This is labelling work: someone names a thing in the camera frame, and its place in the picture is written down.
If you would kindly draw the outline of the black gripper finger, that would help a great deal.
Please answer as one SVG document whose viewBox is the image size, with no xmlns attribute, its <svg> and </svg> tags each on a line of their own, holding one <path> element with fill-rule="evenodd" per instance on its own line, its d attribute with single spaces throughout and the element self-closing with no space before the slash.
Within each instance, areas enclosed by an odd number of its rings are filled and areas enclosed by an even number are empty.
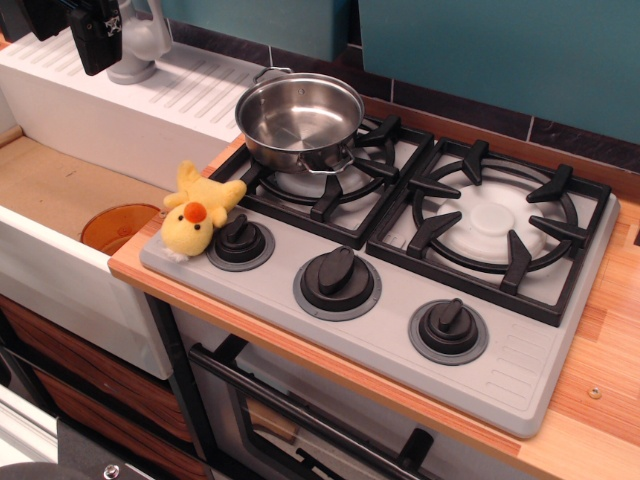
<svg viewBox="0 0 640 480">
<path fill-rule="evenodd" d="M 122 59 L 122 17 L 117 1 L 77 1 L 68 19 L 87 75 L 97 75 Z"/>
<path fill-rule="evenodd" d="M 56 36 L 68 26 L 66 9 L 58 1 L 24 0 L 22 10 L 31 31 L 40 41 Z"/>
</svg>

